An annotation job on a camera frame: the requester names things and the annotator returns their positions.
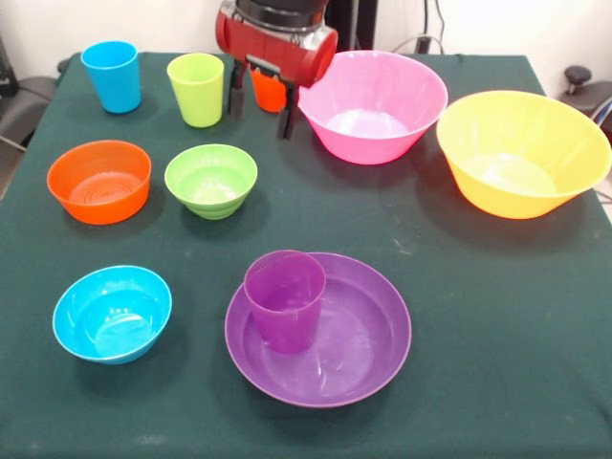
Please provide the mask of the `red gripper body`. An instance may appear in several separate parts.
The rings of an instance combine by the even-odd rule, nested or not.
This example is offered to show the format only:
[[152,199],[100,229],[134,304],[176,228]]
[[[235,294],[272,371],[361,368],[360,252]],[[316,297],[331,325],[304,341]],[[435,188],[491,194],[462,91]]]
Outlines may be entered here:
[[215,35],[232,59],[310,87],[327,71],[336,53],[338,32],[324,20],[325,2],[223,2]]

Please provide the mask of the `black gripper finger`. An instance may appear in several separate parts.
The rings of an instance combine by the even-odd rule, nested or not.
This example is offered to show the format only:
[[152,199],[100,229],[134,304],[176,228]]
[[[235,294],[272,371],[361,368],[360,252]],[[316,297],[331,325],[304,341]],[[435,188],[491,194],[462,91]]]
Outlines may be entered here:
[[279,112],[277,137],[288,140],[293,133],[297,113],[298,89],[294,85],[285,87],[286,103]]
[[228,113],[232,118],[241,118],[244,111],[243,82],[246,65],[240,60],[233,60],[229,80]]

